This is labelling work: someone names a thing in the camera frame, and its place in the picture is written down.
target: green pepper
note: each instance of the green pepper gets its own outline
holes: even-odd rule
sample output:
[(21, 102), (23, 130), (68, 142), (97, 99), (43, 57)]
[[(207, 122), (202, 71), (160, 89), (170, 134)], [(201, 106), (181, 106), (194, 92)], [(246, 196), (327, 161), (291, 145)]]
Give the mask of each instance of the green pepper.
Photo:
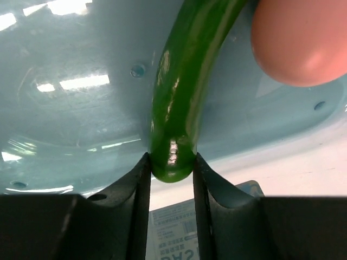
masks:
[(180, 181), (193, 169), (214, 60), (247, 0), (185, 0), (164, 47), (152, 100), (153, 175)]

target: barcode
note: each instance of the barcode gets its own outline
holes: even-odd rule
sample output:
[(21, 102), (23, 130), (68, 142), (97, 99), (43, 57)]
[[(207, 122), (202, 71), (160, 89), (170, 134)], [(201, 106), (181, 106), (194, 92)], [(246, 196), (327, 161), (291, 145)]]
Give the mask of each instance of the barcode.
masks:
[(184, 233), (196, 232), (196, 219), (182, 222)]

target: green vegetable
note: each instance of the green vegetable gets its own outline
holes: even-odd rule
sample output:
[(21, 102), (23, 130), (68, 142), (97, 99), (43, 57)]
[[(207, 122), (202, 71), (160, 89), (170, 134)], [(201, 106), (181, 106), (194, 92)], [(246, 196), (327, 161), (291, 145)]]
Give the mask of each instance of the green vegetable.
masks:
[(185, 0), (166, 42), (152, 101), (152, 173), (173, 183), (193, 169), (210, 71), (247, 0)]

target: pink egg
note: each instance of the pink egg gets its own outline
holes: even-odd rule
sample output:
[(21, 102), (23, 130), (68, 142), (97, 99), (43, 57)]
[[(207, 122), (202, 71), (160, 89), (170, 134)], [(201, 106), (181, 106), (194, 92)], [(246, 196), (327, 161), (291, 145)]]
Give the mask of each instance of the pink egg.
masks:
[(347, 73), (346, 0), (260, 0), (252, 49), (263, 71), (310, 87)]

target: brown egg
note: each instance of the brown egg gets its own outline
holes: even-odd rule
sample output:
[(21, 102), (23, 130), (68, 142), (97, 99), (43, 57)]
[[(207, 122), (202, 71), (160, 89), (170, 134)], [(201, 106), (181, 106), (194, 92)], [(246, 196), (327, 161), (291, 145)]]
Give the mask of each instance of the brown egg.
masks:
[(310, 87), (347, 73), (346, 0), (260, 0), (252, 49), (263, 71)]

